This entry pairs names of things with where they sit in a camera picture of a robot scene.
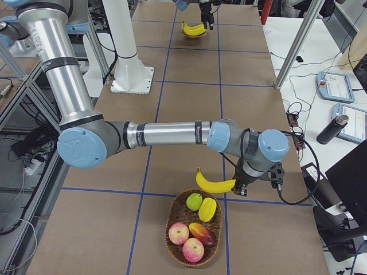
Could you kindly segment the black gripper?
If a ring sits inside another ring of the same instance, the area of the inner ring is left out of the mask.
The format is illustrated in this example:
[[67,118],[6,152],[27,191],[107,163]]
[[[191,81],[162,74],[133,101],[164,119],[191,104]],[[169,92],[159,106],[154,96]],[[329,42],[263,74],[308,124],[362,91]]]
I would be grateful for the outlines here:
[[235,180],[235,186],[232,191],[235,195],[242,197],[247,196],[247,186],[258,179],[258,177],[248,175],[242,167],[235,167],[233,178]]
[[209,24],[209,30],[213,30],[214,17],[212,14],[212,1],[199,0],[199,8],[202,14],[202,23],[204,27],[207,28]]

